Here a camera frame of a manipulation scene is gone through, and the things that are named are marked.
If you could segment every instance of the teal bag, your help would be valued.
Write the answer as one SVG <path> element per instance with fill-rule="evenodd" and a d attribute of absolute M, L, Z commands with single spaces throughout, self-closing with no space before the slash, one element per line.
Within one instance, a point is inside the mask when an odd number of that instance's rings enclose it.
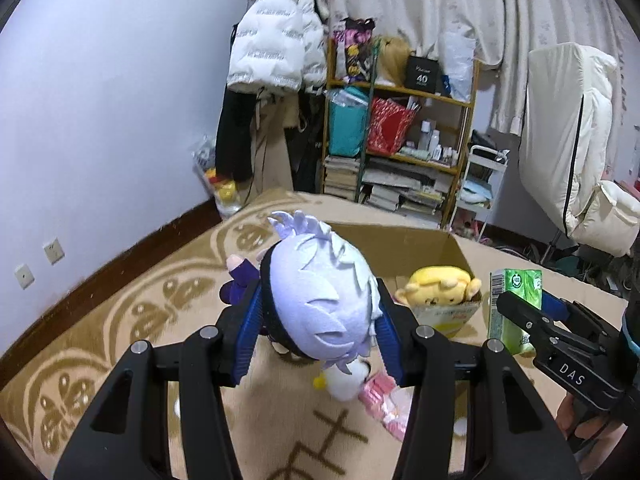
<path fill-rule="evenodd" d="M 360 99 L 369 97 L 355 86 L 345 91 Z M 366 106 L 341 106 L 329 101 L 329 153 L 338 156 L 356 156 L 360 152 L 367 123 Z"/>

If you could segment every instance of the red patterned bag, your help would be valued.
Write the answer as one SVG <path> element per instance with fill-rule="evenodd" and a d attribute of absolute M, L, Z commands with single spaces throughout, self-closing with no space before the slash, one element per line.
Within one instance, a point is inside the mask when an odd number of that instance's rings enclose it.
<path fill-rule="evenodd" d="M 415 119 L 416 110 L 407 110 L 391 99 L 375 98 L 367 148 L 382 155 L 397 153 L 404 143 L 406 131 Z"/>

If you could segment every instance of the white down jacket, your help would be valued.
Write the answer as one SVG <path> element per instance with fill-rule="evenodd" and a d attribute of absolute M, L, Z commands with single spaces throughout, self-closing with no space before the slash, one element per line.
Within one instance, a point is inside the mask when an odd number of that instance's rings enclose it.
<path fill-rule="evenodd" d="M 236 31 L 228 88 L 282 95 L 325 80 L 324 31 L 314 0 L 256 0 Z"/>

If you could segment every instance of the electrical outlet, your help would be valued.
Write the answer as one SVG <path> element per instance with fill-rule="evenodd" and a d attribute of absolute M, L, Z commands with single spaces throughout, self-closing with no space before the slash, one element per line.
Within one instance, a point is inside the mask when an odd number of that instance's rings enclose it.
<path fill-rule="evenodd" d="M 52 242 L 45 244 L 42 248 L 44 249 L 44 253 L 47 255 L 47 258 L 51 262 L 51 265 L 55 264 L 65 257 L 65 251 L 62 250 L 62 246 L 60 245 L 60 242 L 57 238 Z"/>
<path fill-rule="evenodd" d="M 27 288 L 35 280 L 33 273 L 27 264 L 22 264 L 15 269 L 15 277 L 18 279 L 18 283 L 20 283 L 22 288 Z"/>

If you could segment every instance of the green tissue pack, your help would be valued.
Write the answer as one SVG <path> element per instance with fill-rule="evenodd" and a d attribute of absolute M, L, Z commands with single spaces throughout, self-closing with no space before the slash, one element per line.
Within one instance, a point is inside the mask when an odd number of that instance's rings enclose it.
<path fill-rule="evenodd" d="M 501 269 L 491 273 L 488 338 L 502 341 L 511 355 L 532 353 L 534 348 L 529 343 L 529 334 L 498 312 L 498 296 L 508 290 L 540 310 L 542 308 L 542 271 Z"/>

